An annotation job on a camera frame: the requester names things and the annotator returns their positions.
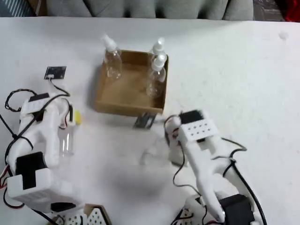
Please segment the plastic bottle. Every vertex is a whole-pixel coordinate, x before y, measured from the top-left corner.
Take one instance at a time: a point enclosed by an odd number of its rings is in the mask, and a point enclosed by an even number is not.
[[[151,67],[148,70],[148,81],[146,93],[148,96],[152,98],[157,98],[161,96],[164,89],[164,81],[165,81],[165,61],[166,55],[160,54],[158,55],[151,63]]]
[[[106,34],[102,39],[106,48],[104,63],[107,70],[107,77],[112,79],[119,79],[122,75],[121,51],[117,47],[115,41],[108,37]]]
[[[160,37],[150,50],[148,65],[150,66],[152,61],[160,54],[165,55],[165,39],[163,37]]]

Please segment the white table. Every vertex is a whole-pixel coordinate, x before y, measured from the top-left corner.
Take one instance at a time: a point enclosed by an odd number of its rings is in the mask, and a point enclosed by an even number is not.
[[[249,149],[236,154],[247,172],[270,225],[298,224],[300,209],[300,24],[104,18],[1,18],[0,99],[18,88],[45,91],[47,66],[67,66],[63,84],[84,115],[68,179],[87,203],[105,206],[114,225],[169,224],[192,190],[175,188],[176,168],[145,175],[136,162],[162,135],[132,130],[134,118],[95,112],[97,68],[103,59],[101,34],[122,49],[148,51],[166,38],[170,56],[165,115],[206,109],[225,137]],[[12,99],[18,107],[22,94]],[[18,114],[0,108],[10,126]],[[10,135],[0,126],[2,154]],[[180,182],[195,184],[190,168]],[[0,203],[3,224],[45,224],[28,208]]]

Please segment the brown cardboard tray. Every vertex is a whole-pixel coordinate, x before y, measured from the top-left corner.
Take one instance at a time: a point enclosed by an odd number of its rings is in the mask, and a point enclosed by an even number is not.
[[[102,64],[97,85],[95,109],[102,113],[139,116],[144,113],[162,113],[165,106],[165,90],[168,78],[168,57],[165,63],[164,92],[159,98],[146,94],[148,54],[122,50],[123,69],[118,80],[107,78]]]

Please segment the gray couch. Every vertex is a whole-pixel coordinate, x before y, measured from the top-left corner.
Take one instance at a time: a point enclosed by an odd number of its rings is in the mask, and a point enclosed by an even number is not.
[[[47,0],[50,16],[253,20],[252,0]]]

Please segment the bottle cap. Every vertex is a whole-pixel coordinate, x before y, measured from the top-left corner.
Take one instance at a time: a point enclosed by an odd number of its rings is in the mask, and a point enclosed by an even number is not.
[[[113,52],[113,51],[116,51],[117,50],[117,44],[115,43],[114,40],[112,40],[107,34],[104,34],[102,36],[102,40],[104,42],[104,45],[106,47],[106,49],[109,51],[109,52]]]
[[[164,54],[158,55],[152,62],[152,65],[151,65],[152,69],[155,71],[160,71],[164,67],[166,60],[167,60],[166,55],[164,55]]]
[[[165,49],[165,39],[163,37],[160,37],[157,42],[153,46],[153,53],[155,55],[160,54]]]

